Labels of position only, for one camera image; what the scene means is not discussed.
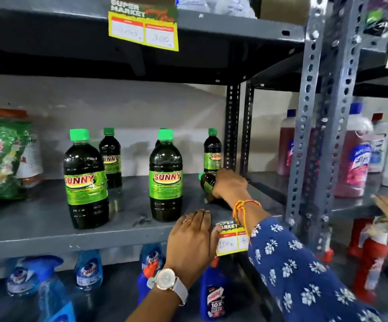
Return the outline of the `person's left hand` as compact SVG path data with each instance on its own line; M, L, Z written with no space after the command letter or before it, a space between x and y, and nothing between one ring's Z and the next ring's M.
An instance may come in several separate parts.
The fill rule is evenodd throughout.
M184 286L189 289L211 264L209 261L210 233L213 229L212 214L203 209L203 220L199 232L193 230L194 213L181 216L175 224L182 224L182 240L167 242L164 267L173 270Z

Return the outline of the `person's right hand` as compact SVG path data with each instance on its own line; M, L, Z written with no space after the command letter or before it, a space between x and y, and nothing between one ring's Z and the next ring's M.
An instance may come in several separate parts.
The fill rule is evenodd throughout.
M217 171L213 198L223 199L231 208L239 201L252 200L247 191L247 181L231 169Z

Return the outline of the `small dark green-capped bottle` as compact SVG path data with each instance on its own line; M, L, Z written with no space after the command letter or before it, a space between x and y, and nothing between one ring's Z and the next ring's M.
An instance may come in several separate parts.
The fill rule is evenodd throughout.
M205 173L216 173L222 167L222 143L217 137L217 129L208 129L208 138L205 140L203 148L203 171Z
M99 152L105 167L108 189L122 189L121 145L115 138L114 128L103 129L104 138L99 143Z
M206 194L207 203L216 203L219 201L212 192L216 183L216 174L215 173L200 173L198 175L200 186Z

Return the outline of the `person's right forearm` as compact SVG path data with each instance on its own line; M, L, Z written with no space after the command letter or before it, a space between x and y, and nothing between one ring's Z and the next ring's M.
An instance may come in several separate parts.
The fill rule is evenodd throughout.
M276 218L266 216L249 234L249 261L276 300L285 322L386 322L362 303Z

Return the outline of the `person's left forearm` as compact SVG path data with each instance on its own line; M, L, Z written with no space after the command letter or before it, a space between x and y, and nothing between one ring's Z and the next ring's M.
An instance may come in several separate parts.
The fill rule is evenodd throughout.
M154 286L124 322L171 322L183 304L174 290Z

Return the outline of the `small yellow price tag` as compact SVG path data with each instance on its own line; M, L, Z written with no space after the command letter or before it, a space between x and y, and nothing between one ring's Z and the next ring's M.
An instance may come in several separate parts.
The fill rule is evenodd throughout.
M214 226L221 226L216 256L224 256L247 251L249 248L249 237L244 227L235 220L216 223Z

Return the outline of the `orange wrist thread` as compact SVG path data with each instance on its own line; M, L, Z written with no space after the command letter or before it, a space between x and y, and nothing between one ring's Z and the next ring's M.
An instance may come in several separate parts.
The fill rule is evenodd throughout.
M233 206L232 217L238 225L242 226L245 229L246 235L248 236L249 242L251 243L251 232L246 227L245 204L247 203L254 203L255 205L261 207L261 204L256 200L239 200Z

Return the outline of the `blue glass cleaner spray bottle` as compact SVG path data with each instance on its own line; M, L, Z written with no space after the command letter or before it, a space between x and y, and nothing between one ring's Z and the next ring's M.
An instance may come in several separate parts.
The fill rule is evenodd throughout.
M55 255L27 256L16 259L9 270L6 290L11 297L32 296L39 293L41 298L55 293L55 268L64 260Z
M163 266L163 249L161 243L144 244L140 252L141 276L151 278Z
M40 315L37 322L77 322L66 287L53 273L38 288Z
M95 288L99 288L103 282L100 250L79 251L74 273L78 289L90 292Z

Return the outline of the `large dark green-capped bottle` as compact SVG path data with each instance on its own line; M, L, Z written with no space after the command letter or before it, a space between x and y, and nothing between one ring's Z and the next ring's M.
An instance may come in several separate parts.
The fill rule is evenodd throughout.
M149 157L149 197L152 217L175 222L181 216L183 199L183 160L174 145L172 129L161 128Z
M104 162L88 129L69 134L73 145L64 155L63 176L72 224L78 230L97 228L110 220Z

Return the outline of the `blue toilet cleaner bottle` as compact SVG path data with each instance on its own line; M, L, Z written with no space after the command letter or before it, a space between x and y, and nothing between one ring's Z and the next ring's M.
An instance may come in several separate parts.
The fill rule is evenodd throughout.
M143 268L141 274L137 279L138 300L137 306L139 306L143 299L148 295L149 291L154 286L154 278L158 271L159 261L148 264Z
M205 322L218 322L230 314L230 283L215 257L200 280L200 315Z

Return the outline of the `pink liquid bottle blue cap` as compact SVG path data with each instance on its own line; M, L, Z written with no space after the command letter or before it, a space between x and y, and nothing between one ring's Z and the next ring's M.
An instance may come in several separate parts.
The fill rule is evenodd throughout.
M374 127L371 120L362 115L362 108L362 102L354 102L349 109L338 178L333 191L336 198L360 198L364 194Z
M294 151L296 113L296 109L288 109L287 116L280 125L277 173L281 176L289 176L290 174Z

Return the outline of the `grey metal shelf rack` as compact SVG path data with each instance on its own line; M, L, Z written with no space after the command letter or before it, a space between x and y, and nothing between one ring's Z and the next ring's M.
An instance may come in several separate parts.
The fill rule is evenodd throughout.
M179 51L110 37L111 0L0 0L0 74L235 86L301 50L306 27L177 10ZM0 258L166 241L171 222L128 200L121 221L76 230L62 186L48 199L0 210Z
M301 62L300 81L294 81L299 99L283 226L315 256L329 226L361 52L388 53L388 39L363 33L368 2L310 0L303 52L246 81L242 175L248 170L254 90L279 89L270 81L285 75L293 78L292 71Z

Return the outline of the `large yellow price tag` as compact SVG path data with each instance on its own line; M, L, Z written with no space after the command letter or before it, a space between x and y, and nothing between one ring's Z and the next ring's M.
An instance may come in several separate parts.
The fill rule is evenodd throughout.
M108 34L123 41L178 52L177 19L175 5L110 0Z

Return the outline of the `clear plastic bag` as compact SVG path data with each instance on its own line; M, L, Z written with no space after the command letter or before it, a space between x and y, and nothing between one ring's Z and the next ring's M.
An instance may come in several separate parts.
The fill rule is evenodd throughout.
M249 0L175 0L178 9L256 19Z

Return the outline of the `brown cardboard box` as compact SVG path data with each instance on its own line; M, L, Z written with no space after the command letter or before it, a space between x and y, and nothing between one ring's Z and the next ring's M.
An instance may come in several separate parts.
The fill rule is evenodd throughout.
M304 25L309 15L310 0L262 0L260 19Z

